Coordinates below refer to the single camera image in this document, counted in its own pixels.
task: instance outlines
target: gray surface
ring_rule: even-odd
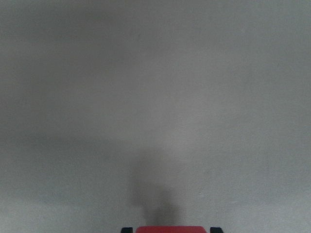
[[[310,232],[309,1],[1,1],[0,232]]]

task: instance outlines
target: red object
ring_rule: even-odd
[[[207,233],[203,227],[194,226],[146,226],[138,227],[136,233]]]

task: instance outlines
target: black object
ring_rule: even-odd
[[[210,233],[224,233],[220,227],[211,227]]]
[[[133,227],[123,227],[121,233],[133,233]]]

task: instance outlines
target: concrete surface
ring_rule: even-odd
[[[0,2],[0,232],[311,229],[311,2]]]

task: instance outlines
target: gray floor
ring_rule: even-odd
[[[309,233],[310,13],[1,1],[0,232]]]

